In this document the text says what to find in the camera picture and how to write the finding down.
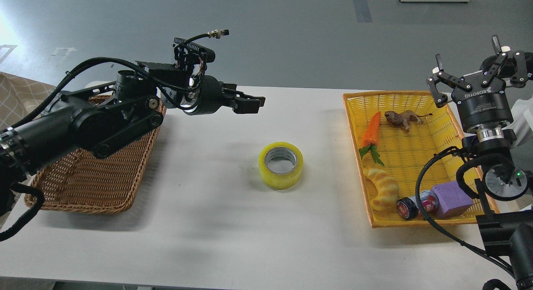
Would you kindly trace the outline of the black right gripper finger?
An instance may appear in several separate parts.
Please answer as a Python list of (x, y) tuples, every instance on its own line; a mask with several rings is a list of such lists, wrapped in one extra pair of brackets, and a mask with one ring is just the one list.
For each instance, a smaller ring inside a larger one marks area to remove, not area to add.
[(461, 80), (451, 74), (448, 74), (443, 69), (443, 64), (440, 54), (435, 55), (437, 66), (432, 70), (432, 76), (426, 78), (426, 84), (432, 95), (434, 103), (437, 108), (444, 107), (449, 102), (447, 94), (438, 90), (437, 85), (439, 83), (447, 85), (451, 89), (459, 88), (462, 91), (472, 91), (473, 86), (466, 81)]
[(522, 88), (529, 81), (529, 52), (512, 51), (500, 45), (497, 35), (492, 36), (495, 57), (483, 62), (487, 69), (483, 71), (482, 86), (488, 87), (495, 78), (505, 81), (509, 87)]

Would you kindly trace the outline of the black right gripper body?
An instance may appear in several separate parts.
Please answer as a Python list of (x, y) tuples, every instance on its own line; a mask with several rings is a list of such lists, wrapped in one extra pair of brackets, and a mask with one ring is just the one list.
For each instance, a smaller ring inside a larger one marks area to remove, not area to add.
[(505, 94), (506, 82), (493, 78), (491, 82), (483, 72), (474, 72), (462, 77), (470, 89), (456, 87), (453, 100), (457, 104), (462, 130), (474, 133), (478, 125), (510, 125), (514, 121)]

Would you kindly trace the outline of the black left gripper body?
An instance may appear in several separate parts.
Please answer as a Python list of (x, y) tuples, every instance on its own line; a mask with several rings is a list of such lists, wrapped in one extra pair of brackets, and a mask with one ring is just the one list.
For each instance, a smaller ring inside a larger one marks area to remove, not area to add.
[(187, 115), (209, 115), (215, 113), (223, 105), (224, 95), (222, 84), (215, 77), (206, 75), (200, 89), (183, 96), (183, 106), (188, 108)]

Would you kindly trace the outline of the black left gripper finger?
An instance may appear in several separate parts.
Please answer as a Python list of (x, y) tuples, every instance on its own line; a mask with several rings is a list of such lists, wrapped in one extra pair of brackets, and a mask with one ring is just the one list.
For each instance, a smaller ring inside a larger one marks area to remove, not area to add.
[(264, 106), (264, 100), (225, 100), (225, 106), (235, 114), (257, 114)]
[(238, 91), (237, 84), (223, 84), (223, 89), (225, 89), (225, 92), (230, 92), (231, 94), (234, 94), (236, 98), (242, 98), (245, 100), (255, 100), (259, 101), (259, 106), (264, 106), (265, 104), (265, 97), (259, 97), (254, 95), (246, 94), (242, 91)]

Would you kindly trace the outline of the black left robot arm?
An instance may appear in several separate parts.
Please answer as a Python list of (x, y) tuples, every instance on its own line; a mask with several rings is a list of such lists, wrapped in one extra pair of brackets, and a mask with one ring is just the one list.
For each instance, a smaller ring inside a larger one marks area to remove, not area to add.
[[(230, 107), (236, 114), (256, 114), (265, 97), (245, 94), (236, 84), (205, 74), (216, 55), (196, 40), (228, 34), (229, 30), (213, 30), (188, 39), (176, 37), (174, 64), (92, 57), (66, 72), (29, 115), (2, 130), (1, 213), (11, 209), (15, 193), (29, 194), (36, 203), (1, 233), (1, 241), (21, 231), (45, 203), (42, 190), (23, 185), (28, 176), (76, 149), (106, 159), (160, 127), (164, 116), (157, 108), (161, 104), (190, 116), (210, 115), (221, 107)], [(125, 70), (118, 71), (114, 82), (64, 91), (77, 75), (105, 63), (125, 66)]]

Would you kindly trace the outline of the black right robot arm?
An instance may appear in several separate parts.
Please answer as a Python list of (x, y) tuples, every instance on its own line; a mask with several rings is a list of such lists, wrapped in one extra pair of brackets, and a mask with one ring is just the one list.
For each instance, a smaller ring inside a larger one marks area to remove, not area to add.
[(426, 80), (435, 105), (457, 106), (461, 128), (470, 134), (462, 147), (450, 146), (435, 154), (421, 169), (415, 184), (415, 199), (421, 203), (420, 185), (434, 163), (446, 156), (459, 156), (463, 161), (456, 171), (456, 182), (471, 199), (478, 199), (483, 213), (476, 216), (484, 249), (460, 240), (425, 210), (424, 220), (445, 236), (457, 241), (478, 256), (497, 265), (514, 278), (519, 290), (532, 288), (532, 211), (496, 213), (488, 199), (513, 201), (531, 188), (532, 173), (512, 161), (510, 147), (516, 135), (508, 125), (513, 122), (506, 89), (525, 87), (530, 77), (524, 51), (502, 47), (498, 36), (492, 36), (495, 59), (487, 69), (455, 77), (444, 71), (440, 55), (437, 66)]

